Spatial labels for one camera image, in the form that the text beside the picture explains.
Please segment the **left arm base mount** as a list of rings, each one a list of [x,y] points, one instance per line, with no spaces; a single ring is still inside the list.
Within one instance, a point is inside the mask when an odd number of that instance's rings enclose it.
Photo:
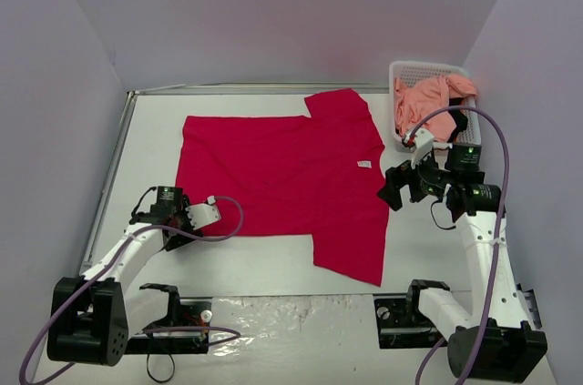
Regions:
[[[211,299],[183,298],[176,286],[147,283],[125,297],[125,307],[127,355],[209,352]]]

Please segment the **red t-shirt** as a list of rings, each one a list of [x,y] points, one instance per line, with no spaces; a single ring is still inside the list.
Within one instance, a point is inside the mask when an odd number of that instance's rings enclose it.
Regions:
[[[350,88],[305,104],[296,117],[187,117],[176,184],[192,202],[218,198],[208,236],[309,235],[314,265],[380,285],[384,143]]]

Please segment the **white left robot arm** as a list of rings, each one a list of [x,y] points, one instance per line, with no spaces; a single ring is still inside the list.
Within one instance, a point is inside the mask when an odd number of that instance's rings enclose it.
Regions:
[[[183,190],[154,190],[155,203],[147,212],[132,210],[121,240],[105,257],[82,275],[57,282],[46,343],[50,360],[112,367],[143,329],[172,329],[182,321],[177,287],[146,283],[128,293],[154,256],[189,244],[196,233]]]

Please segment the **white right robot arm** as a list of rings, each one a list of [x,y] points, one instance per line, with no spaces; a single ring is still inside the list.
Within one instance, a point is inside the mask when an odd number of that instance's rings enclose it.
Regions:
[[[415,279],[396,322],[432,326],[445,340],[449,369],[457,378],[522,383],[547,353],[547,338],[534,329],[519,296],[506,247],[502,190],[485,182],[480,147],[453,144],[444,167],[434,153],[385,172],[378,197],[393,210],[407,187],[413,203],[426,197],[445,204],[464,246],[472,308],[459,304],[443,281]]]

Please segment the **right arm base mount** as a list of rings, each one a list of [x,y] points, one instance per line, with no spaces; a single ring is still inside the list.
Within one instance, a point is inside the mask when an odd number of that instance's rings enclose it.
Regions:
[[[450,287],[442,281],[414,279],[405,293],[373,296],[381,350],[430,349],[442,338],[435,324],[418,309],[423,289],[450,291]]]

